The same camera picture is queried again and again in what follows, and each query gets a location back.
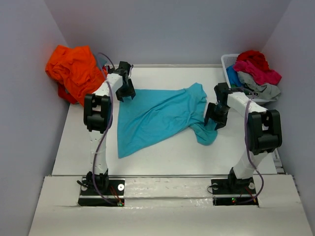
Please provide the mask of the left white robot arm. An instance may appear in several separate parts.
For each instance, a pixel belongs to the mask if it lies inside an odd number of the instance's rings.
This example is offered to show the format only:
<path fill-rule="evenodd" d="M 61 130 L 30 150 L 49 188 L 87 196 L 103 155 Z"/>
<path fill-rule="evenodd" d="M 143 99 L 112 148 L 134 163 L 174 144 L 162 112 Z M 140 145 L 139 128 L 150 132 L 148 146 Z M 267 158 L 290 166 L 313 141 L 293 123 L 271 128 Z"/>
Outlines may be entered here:
<path fill-rule="evenodd" d="M 125 97 L 135 97 L 130 73 L 133 65 L 121 61 L 117 68 L 110 68 L 105 82 L 84 99 L 84 124 L 91 141 L 91 167 L 84 186 L 98 194 L 109 188 L 108 165 L 106 162 L 106 136 L 113 121 L 114 96 L 123 102 Z"/>

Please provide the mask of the teal t shirt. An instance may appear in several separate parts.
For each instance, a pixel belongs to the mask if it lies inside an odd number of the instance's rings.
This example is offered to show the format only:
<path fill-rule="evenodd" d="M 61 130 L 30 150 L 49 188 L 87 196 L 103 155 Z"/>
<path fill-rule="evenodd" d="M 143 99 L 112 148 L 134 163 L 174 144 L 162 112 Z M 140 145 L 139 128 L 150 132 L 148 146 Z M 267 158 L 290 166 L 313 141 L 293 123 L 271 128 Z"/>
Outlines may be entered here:
<path fill-rule="evenodd" d="M 218 132 L 204 122 L 207 94 L 194 83 L 180 90 L 138 89 L 120 103 L 117 123 L 118 157 L 127 157 L 191 128 L 199 144 L 211 145 Z"/>

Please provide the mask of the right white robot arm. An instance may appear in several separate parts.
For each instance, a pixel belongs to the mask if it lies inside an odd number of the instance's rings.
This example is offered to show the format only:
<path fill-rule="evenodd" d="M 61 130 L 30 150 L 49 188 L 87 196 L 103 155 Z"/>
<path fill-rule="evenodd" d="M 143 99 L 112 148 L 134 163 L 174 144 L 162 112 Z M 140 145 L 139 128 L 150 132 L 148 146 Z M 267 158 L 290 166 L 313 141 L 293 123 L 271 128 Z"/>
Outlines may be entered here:
<path fill-rule="evenodd" d="M 246 150 L 228 177 L 214 179 L 210 185 L 216 195 L 237 195 L 253 185 L 258 165 L 282 145 L 281 117 L 277 110 L 268 110 L 247 97 L 241 88 L 229 88 L 227 83 L 214 87 L 216 103 L 209 103 L 204 123 L 215 123 L 215 129 L 226 126 L 230 109 L 244 117 Z"/>

